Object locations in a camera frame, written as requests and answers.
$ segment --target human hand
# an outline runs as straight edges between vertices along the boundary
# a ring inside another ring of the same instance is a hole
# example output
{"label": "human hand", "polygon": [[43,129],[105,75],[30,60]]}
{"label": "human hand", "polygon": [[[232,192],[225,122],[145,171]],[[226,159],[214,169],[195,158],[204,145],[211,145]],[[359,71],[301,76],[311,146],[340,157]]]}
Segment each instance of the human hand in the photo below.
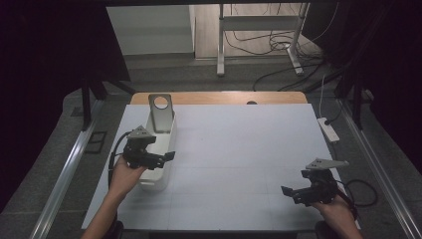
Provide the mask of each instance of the human hand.
{"label": "human hand", "polygon": [[353,214],[347,203],[339,195],[336,195],[334,201],[329,204],[318,202],[312,203],[311,206],[320,212],[329,227],[331,227],[331,229],[341,238],[362,238],[362,235],[354,223]]}
{"label": "human hand", "polygon": [[122,201],[139,181],[140,176],[147,170],[147,167],[130,168],[126,160],[120,156],[114,165],[111,184],[108,189],[108,196]]}

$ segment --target gray floor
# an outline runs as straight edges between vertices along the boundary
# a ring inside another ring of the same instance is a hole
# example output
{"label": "gray floor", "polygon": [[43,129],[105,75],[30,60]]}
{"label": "gray floor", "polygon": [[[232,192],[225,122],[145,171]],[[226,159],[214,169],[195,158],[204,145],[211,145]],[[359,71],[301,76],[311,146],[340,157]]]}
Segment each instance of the gray floor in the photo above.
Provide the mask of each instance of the gray floor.
{"label": "gray floor", "polygon": [[[127,84],[140,92],[251,91],[252,85],[259,77],[290,67],[286,58],[231,59],[227,62],[226,76],[219,78],[216,76],[214,61],[131,57],[126,63],[131,77],[131,82]],[[332,69],[324,66],[303,85],[291,91],[302,90],[311,83],[319,81],[323,74],[329,71]],[[257,85],[257,89],[275,91],[298,80],[292,71],[288,71],[263,79]],[[329,119],[334,118],[340,111],[332,94],[335,86],[336,81],[331,82],[324,86],[323,91],[321,113]],[[122,90],[109,84],[106,84],[106,87],[109,96],[95,128],[95,131],[106,131],[105,145],[98,154],[84,154],[48,238],[78,238],[82,234],[80,229],[82,221],[106,163],[124,106],[130,100],[130,95]],[[313,104],[316,117],[318,117],[320,89],[307,94],[307,99]],[[62,116],[49,142],[0,215],[1,238],[28,238],[31,234],[82,127],[82,118],[75,114],[81,105],[80,92],[74,92],[65,98]],[[421,174],[378,124],[369,109],[369,104],[362,106],[362,124],[389,176],[412,211],[415,221],[421,226]],[[359,223],[364,236],[366,238],[406,238],[345,119],[340,117],[332,123],[332,126],[339,135],[340,142],[328,147],[336,159],[350,162],[349,167],[339,170],[341,179],[343,181],[354,178],[363,179],[373,185],[379,194],[379,200],[374,206],[359,209]],[[88,149],[95,150],[97,147],[97,144],[90,144]],[[371,193],[364,187],[356,185],[353,191],[356,201],[361,203],[372,198]],[[123,235],[123,238],[147,237],[145,232],[125,232]],[[311,239],[315,238],[315,235],[311,232],[300,233],[299,238]]]}

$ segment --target white table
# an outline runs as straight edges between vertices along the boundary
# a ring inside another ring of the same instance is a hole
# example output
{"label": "white table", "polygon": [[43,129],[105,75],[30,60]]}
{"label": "white table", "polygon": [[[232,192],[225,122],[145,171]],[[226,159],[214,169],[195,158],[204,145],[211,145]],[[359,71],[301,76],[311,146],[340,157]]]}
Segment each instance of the white table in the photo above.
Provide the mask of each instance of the white table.
{"label": "white table", "polygon": [[[174,106],[176,156],[161,192],[139,187],[118,210],[125,229],[159,231],[308,231],[321,220],[281,185],[309,187],[301,170],[330,158],[311,105]],[[116,138],[146,124],[148,106],[126,107]],[[122,151],[125,141],[120,144]],[[333,175],[339,176],[334,169]],[[86,228],[106,195],[106,165]]]}

